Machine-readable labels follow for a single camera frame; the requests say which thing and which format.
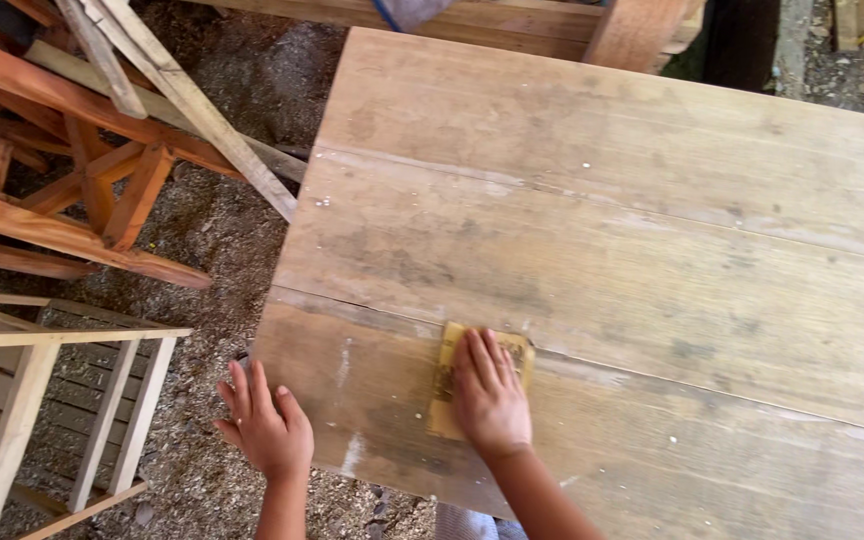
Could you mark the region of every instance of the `dirt floor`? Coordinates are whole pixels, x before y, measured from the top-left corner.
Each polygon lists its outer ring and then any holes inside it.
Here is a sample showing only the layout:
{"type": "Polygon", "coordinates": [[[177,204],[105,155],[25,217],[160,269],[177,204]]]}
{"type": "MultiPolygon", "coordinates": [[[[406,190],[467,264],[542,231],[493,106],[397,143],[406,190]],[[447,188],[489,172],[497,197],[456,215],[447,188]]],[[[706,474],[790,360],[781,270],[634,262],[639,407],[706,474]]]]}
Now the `dirt floor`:
{"type": "MultiPolygon", "coordinates": [[[[222,17],[210,6],[132,2],[204,92],[240,131],[270,144],[312,145],[345,30],[256,13],[222,17]]],[[[816,0],[806,49],[804,99],[864,112],[864,49],[835,53],[829,7],[816,0]]],[[[65,174],[57,158],[49,178],[65,174]]],[[[13,165],[6,191],[20,196],[47,178],[13,165]]],[[[70,214],[82,212],[70,208],[70,214]]],[[[214,390],[228,361],[244,358],[282,247],[286,224],[246,183],[191,163],[175,166],[138,246],[208,272],[195,291],[104,268],[77,281],[0,271],[0,291],[54,296],[195,333],[182,339],[166,378],[140,475],[150,490],[56,538],[245,538],[253,534],[264,483],[210,420],[225,414],[214,390]]],[[[40,420],[32,445],[47,454],[53,436],[40,420]]],[[[30,455],[23,468],[41,455],[30,455]]],[[[30,474],[21,479],[37,482],[30,474]]],[[[308,535],[317,539],[413,540],[433,535],[434,503],[315,471],[308,535]]],[[[42,515],[10,503],[0,537],[42,515]]]]}

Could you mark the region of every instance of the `hand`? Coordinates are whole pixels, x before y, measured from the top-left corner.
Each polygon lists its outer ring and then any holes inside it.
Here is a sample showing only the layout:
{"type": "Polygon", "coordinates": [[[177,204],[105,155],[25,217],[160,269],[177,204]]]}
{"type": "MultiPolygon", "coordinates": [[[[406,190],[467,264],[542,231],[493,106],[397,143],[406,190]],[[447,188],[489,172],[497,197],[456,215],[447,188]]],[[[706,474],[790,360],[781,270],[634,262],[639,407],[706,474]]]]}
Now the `hand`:
{"type": "Polygon", "coordinates": [[[305,482],[314,449],[312,424],[285,386],[275,389],[280,416],[272,405],[262,362],[249,363],[251,383],[238,362],[228,362],[234,387],[224,380],[216,387],[231,411],[232,421],[215,420],[213,424],[269,482],[305,482]]]}
{"type": "Polygon", "coordinates": [[[529,401],[512,357],[490,329],[470,328],[453,357],[456,420],[486,463],[532,448],[529,401]]]}

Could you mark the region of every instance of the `sanding block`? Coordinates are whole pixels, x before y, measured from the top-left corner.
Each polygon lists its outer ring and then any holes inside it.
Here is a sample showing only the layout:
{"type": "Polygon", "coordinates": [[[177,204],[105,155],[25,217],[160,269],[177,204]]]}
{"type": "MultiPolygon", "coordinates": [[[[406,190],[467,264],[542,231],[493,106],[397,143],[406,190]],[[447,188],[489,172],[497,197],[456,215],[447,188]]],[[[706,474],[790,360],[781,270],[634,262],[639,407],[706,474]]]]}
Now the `sanding block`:
{"type": "MultiPolygon", "coordinates": [[[[452,412],[452,357],[455,356],[455,345],[467,328],[466,325],[449,321],[441,333],[438,367],[432,386],[432,402],[429,404],[429,420],[425,426],[426,432],[430,435],[459,441],[466,440],[466,437],[462,435],[462,429],[455,422],[455,415],[452,412]]],[[[522,388],[528,392],[529,381],[532,379],[532,365],[536,359],[536,351],[529,343],[529,338],[501,331],[497,331],[495,336],[499,344],[509,351],[515,374],[518,375],[522,388]]]]}

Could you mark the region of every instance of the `forearm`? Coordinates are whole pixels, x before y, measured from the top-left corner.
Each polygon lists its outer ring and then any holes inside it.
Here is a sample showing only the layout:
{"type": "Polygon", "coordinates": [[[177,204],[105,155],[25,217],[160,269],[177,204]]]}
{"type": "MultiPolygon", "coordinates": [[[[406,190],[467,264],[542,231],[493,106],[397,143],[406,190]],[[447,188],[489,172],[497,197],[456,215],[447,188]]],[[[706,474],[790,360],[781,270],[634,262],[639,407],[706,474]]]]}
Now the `forearm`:
{"type": "Polygon", "coordinates": [[[306,540],[307,486],[308,473],[268,480],[255,540],[306,540]]]}
{"type": "Polygon", "coordinates": [[[604,540],[566,496],[532,448],[487,459],[506,501],[531,540],[604,540]]]}

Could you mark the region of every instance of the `wooden tabletop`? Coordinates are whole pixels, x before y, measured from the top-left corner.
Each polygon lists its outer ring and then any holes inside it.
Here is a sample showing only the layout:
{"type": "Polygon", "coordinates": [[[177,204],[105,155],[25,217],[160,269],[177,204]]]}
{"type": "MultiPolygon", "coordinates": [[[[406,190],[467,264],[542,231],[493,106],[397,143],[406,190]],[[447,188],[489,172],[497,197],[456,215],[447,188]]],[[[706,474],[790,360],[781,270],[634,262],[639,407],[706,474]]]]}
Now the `wooden tabletop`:
{"type": "Polygon", "coordinates": [[[864,115],[353,29],[255,341],[315,463],[498,516],[442,326],[531,338],[609,538],[864,538],[864,115]]]}

